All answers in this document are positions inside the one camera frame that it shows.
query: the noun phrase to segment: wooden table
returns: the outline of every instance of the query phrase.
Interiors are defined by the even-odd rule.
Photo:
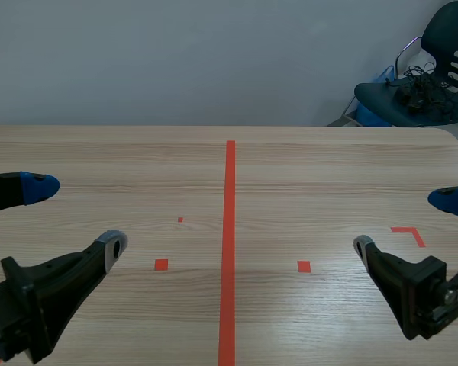
[[[384,252],[410,262],[434,255],[449,276],[458,271],[458,217],[427,202],[435,188],[458,185],[448,133],[0,127],[0,172],[62,184],[51,200],[0,212],[0,259],[36,265],[105,230],[130,240],[41,364],[230,365],[218,361],[221,292],[221,351],[231,352],[231,289],[221,291],[221,277],[231,278],[230,217],[221,276],[227,140],[236,141],[237,366],[458,366],[458,320],[429,341],[406,340],[352,246],[367,234]],[[394,226],[417,228],[427,246]],[[158,258],[168,271],[154,271]],[[310,261],[311,273],[297,261]],[[22,354],[10,364],[29,363]]]

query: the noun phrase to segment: chair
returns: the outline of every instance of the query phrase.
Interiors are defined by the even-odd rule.
[[[400,52],[395,60],[395,81],[392,85],[408,84],[408,79],[398,79],[398,59],[416,40],[436,60],[432,76],[439,82],[447,81],[458,89],[458,2],[443,6],[431,19],[422,37],[416,37]],[[398,88],[385,83],[359,84],[354,93],[358,101],[383,120],[397,127],[427,127],[458,123],[458,105],[454,114],[439,111],[430,114],[410,114],[407,106],[400,104],[395,93]],[[454,97],[453,91],[447,91]]]

